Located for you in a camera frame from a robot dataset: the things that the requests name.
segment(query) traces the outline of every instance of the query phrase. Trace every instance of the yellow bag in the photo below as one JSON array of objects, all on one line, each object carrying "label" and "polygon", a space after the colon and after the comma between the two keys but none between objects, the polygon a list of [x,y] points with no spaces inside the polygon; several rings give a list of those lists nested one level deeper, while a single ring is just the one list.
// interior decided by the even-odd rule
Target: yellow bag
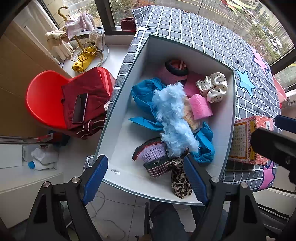
[{"label": "yellow bag", "polygon": [[96,56],[95,54],[92,55],[92,53],[94,53],[95,51],[96,51],[96,46],[88,46],[85,49],[85,52],[78,55],[77,60],[80,60],[80,61],[83,60],[83,61],[79,63],[74,63],[72,65],[72,69],[77,72],[84,72],[87,69],[87,67],[90,65],[90,63],[93,61],[94,57]]}]

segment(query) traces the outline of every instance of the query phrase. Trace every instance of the glass pane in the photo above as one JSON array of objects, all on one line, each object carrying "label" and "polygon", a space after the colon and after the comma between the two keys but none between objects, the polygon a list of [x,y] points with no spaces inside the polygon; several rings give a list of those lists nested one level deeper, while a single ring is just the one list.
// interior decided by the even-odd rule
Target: glass pane
[{"label": "glass pane", "polygon": [[69,9],[62,9],[61,13],[64,15],[69,15],[71,19],[77,18],[78,14],[81,14],[79,9],[81,9],[83,12],[85,12],[87,9],[87,13],[93,16],[96,27],[98,28],[103,26],[94,0],[54,0],[47,5],[47,8],[60,27],[65,24],[62,17],[57,13],[58,8],[62,6],[66,6]]},{"label": "glass pane", "polygon": [[253,46],[272,64],[293,48],[287,32],[258,0],[110,0],[116,25],[131,17],[132,10],[147,5],[159,5],[198,13],[223,25]]},{"label": "glass pane", "polygon": [[283,88],[296,83],[296,62],[274,75]]}]

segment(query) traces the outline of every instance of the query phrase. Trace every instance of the jeans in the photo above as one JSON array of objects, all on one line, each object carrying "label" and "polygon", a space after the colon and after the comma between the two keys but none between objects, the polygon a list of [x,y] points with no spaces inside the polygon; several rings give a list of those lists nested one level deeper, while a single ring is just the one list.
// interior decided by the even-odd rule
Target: jeans
[{"label": "jeans", "polygon": [[[204,206],[190,206],[192,215],[197,225],[203,211]],[[153,228],[151,229],[151,237],[153,241],[187,241],[188,235],[184,226],[180,221],[180,217],[171,203],[163,203],[150,200],[151,221]],[[220,223],[217,227],[214,240],[220,240],[228,213],[223,209]]]}]

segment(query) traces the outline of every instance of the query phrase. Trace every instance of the storage bin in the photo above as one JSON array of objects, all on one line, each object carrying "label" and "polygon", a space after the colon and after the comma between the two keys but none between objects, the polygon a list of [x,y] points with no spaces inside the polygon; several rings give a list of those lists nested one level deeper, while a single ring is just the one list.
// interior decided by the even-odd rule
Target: storage bin
[{"label": "storage bin", "polygon": [[228,83],[227,94],[221,102],[211,104],[213,116],[208,119],[214,133],[215,156],[213,162],[207,166],[207,171],[212,177],[222,177],[234,128],[234,72],[225,64],[197,49],[153,35],[148,37],[135,58],[114,101],[99,140],[95,160],[100,154],[107,156],[109,166],[103,181],[121,190],[162,202],[201,205],[194,194],[183,199],[173,194],[170,172],[152,178],[143,167],[143,162],[132,161],[136,147],[159,136],[159,132],[128,120],[131,117],[148,117],[135,104],[131,97],[131,88],[144,79],[154,78],[159,67],[170,59],[183,60],[189,70],[205,76],[215,72],[225,74]]}]

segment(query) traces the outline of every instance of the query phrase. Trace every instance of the black phone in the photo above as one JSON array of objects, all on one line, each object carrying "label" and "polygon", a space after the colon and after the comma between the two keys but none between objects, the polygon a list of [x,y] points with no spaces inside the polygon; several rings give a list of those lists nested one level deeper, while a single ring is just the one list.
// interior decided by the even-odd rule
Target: black phone
[{"label": "black phone", "polygon": [[88,93],[77,95],[72,118],[73,124],[81,124],[84,122],[84,115],[88,96]]}]

